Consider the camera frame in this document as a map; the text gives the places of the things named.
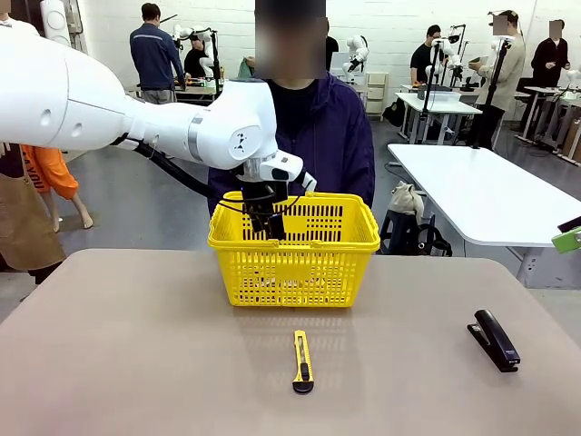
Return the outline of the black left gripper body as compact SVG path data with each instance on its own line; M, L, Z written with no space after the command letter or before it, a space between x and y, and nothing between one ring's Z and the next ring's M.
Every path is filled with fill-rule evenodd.
M242 182L243 210L254 222L266 222L277 217L274 203L277 200L275 182Z

